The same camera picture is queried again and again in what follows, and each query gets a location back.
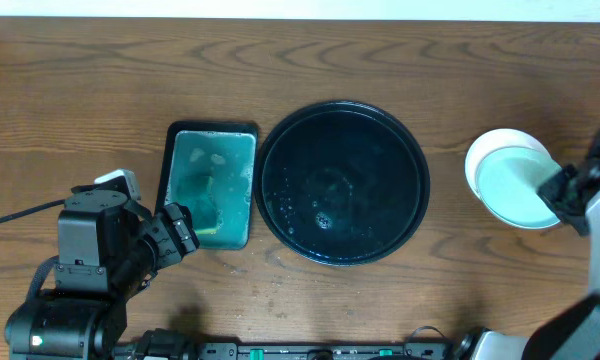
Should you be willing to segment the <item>mint plate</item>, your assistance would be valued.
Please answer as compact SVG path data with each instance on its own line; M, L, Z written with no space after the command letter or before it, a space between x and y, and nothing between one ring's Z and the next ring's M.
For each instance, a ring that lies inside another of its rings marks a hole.
M509 147L487 155L476 171L476 188L485 207L502 222L544 229L560 222L538 195L560 165L535 149Z

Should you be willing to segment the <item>green yellow sponge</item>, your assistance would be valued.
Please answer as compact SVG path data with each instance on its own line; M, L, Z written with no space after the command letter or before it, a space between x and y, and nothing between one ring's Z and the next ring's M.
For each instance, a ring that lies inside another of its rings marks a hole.
M188 208L197 235L215 234L220 228L212 187L213 178L200 173L182 178L176 187L175 202Z

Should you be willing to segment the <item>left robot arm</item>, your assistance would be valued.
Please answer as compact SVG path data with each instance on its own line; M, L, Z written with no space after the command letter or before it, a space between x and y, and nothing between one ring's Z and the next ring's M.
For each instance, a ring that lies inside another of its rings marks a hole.
M178 203L151 212L121 190L74 189L58 217L58 256L39 266L6 323L10 358L113 358L128 301L199 246Z

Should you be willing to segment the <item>white plate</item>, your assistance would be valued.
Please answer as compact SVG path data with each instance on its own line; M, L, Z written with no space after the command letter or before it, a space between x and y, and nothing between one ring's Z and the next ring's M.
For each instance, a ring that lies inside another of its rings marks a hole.
M468 186L478 199L481 196L477 188L476 177L480 163L489 154L510 147L527 148L545 155L549 154L549 151L540 141L517 129L500 128L482 134L469 147L464 162L464 172Z

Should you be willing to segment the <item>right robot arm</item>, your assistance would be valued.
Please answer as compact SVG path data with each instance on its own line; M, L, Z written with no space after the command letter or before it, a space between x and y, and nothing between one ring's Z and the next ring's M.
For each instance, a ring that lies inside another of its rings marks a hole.
M600 359L600 127L581 160L561 164L513 129L480 136L465 159L473 194L495 218L524 230L568 228L583 240L581 277L563 309L528 335L487 327L455 346L455 359Z

